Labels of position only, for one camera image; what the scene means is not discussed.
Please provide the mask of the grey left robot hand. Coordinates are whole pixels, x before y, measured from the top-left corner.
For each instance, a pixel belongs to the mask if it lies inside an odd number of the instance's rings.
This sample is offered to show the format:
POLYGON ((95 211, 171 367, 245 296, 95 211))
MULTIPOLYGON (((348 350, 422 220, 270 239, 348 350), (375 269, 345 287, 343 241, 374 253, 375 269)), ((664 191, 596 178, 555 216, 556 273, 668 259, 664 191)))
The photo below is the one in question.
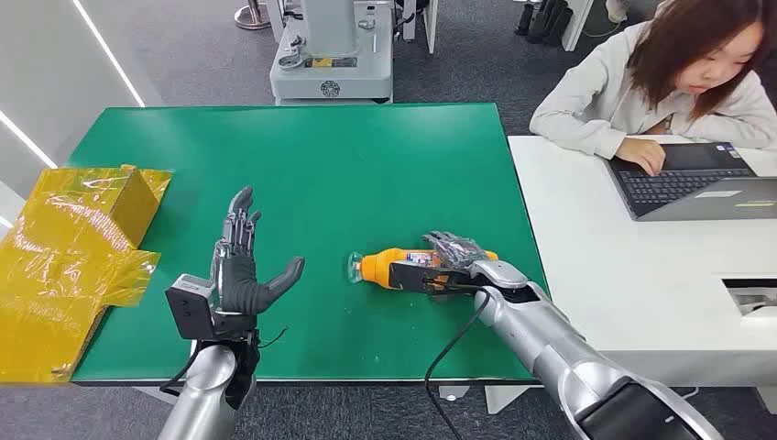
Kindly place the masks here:
POLYGON ((258 315, 290 290, 301 278, 305 258, 294 257, 273 279, 257 280, 255 241, 259 211, 251 212, 253 188, 239 190, 230 204, 222 235, 213 247, 211 279, 224 314, 258 315))

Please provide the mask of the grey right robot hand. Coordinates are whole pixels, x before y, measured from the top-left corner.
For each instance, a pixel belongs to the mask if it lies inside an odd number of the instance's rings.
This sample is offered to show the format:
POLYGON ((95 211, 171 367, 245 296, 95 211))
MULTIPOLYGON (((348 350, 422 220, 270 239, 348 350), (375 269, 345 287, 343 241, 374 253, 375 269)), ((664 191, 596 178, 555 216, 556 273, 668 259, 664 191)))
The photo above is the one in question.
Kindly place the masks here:
POLYGON ((443 231, 431 231, 422 237, 441 261, 437 275, 424 280, 434 289, 475 293, 490 286, 509 303, 539 300, 538 293, 522 272, 507 261, 488 254, 474 239, 443 231))

